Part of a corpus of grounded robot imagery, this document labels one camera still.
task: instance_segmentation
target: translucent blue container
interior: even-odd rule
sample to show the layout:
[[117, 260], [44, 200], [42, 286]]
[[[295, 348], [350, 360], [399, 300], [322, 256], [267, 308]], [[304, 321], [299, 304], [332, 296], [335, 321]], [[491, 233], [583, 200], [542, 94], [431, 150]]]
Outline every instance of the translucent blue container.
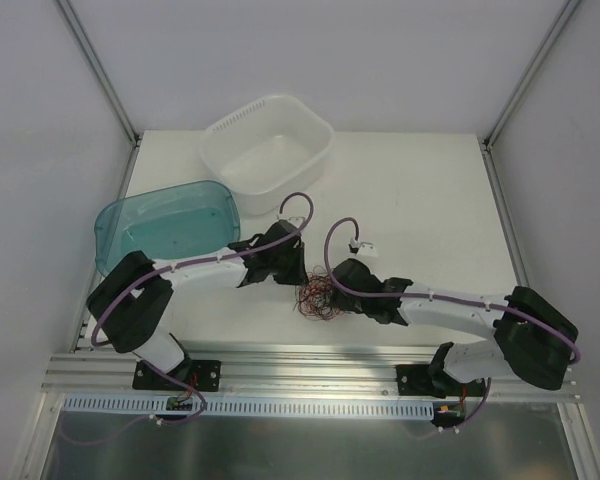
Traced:
[[106, 275], [135, 250], [163, 260], [214, 252], [240, 238], [240, 217], [224, 185], [202, 181], [113, 202], [94, 230], [96, 266]]

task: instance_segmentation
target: white cable connector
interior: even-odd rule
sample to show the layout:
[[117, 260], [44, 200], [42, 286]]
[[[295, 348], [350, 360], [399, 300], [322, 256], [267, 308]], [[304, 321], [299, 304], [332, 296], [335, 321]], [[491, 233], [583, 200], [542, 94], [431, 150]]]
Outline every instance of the white cable connector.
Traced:
[[491, 311], [491, 300], [484, 298], [484, 295], [480, 296], [480, 300], [482, 300], [484, 302], [484, 309], [487, 312], [490, 312]]
[[[149, 414], [149, 420], [155, 420], [156, 418], [158, 418], [158, 417], [156, 417], [154, 413], [150, 413]], [[161, 418], [158, 418], [156, 420], [156, 425], [158, 425], [159, 427], [162, 426], [162, 419]]]
[[360, 249], [356, 254], [358, 257], [378, 258], [378, 249], [371, 242], [360, 242]]
[[358, 253], [359, 250], [360, 242], [354, 237], [351, 237], [351, 240], [349, 240], [349, 251], [355, 255], [356, 253]]
[[378, 249], [371, 242], [360, 242], [355, 238], [349, 240], [349, 251], [357, 257], [378, 258]]
[[306, 220], [306, 217], [287, 217], [285, 215], [280, 215], [279, 213], [276, 215], [276, 218], [278, 220], [285, 220], [287, 222], [289, 222], [291, 225], [293, 225], [296, 228], [300, 228], [300, 226], [304, 223], [304, 221]]

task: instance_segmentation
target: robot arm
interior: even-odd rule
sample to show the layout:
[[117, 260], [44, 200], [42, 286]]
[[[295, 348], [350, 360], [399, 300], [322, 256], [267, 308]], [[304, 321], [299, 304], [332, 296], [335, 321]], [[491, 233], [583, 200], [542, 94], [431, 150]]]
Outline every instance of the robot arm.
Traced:
[[572, 348], [547, 329], [521, 321], [512, 311], [533, 316], [571, 344], [578, 330], [530, 288], [516, 287], [510, 295], [476, 296], [432, 289], [404, 278], [382, 282], [357, 259], [345, 260], [332, 275], [336, 286], [392, 295], [361, 297], [335, 289], [332, 304], [344, 311], [365, 314], [381, 324], [434, 325], [483, 339], [441, 345], [430, 365], [414, 367], [414, 375], [408, 376], [414, 390], [443, 398], [457, 392], [458, 385], [511, 374], [547, 390], [562, 386]]
[[[304, 244], [298, 231], [290, 221], [279, 220], [265, 234], [229, 244], [210, 255], [175, 263], [151, 260], [140, 251], [129, 253], [89, 296], [87, 308], [96, 319], [106, 317], [106, 322], [100, 322], [102, 330], [118, 353], [133, 352], [168, 376], [186, 382], [191, 359], [177, 340], [158, 325], [173, 294], [173, 285], [187, 285], [188, 293], [191, 289], [241, 288], [262, 282], [270, 275], [278, 284], [301, 285], [307, 281], [307, 274]], [[276, 242], [276, 246], [267, 247]], [[188, 265], [197, 268], [180, 268]], [[115, 305], [134, 282], [139, 283], [137, 289]]]

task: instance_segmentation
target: white plastic tub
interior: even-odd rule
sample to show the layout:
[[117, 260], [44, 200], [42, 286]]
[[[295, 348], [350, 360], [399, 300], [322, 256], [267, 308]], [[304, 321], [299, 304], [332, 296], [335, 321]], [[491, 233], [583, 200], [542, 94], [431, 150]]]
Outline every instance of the white plastic tub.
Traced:
[[272, 95], [207, 128], [200, 156], [241, 212], [260, 215], [315, 181], [332, 145], [331, 125], [300, 100]]

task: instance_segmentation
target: connector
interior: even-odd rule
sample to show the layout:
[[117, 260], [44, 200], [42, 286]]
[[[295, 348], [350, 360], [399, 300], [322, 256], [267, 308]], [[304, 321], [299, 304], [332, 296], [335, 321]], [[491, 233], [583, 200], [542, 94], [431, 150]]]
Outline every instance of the connector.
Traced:
[[371, 242], [361, 242], [358, 253], [356, 253], [358, 257], [366, 257], [366, 258], [378, 258], [378, 249]]
[[190, 412], [193, 410], [193, 401], [188, 398], [186, 400], [178, 400], [179, 397], [169, 397], [167, 399], [166, 410], [168, 412]]
[[464, 411], [458, 410], [457, 407], [440, 405], [434, 410], [431, 423], [438, 428], [454, 429], [456, 433], [460, 433], [457, 427], [465, 421], [465, 418]]
[[351, 240], [349, 240], [349, 251], [354, 255], [357, 255], [357, 253], [360, 251], [360, 242], [353, 237], [351, 237]]
[[306, 217], [287, 217], [287, 216], [281, 215], [281, 214], [278, 214], [276, 217], [278, 220], [285, 220], [285, 221], [289, 222], [295, 228], [300, 228], [300, 226], [306, 220]]

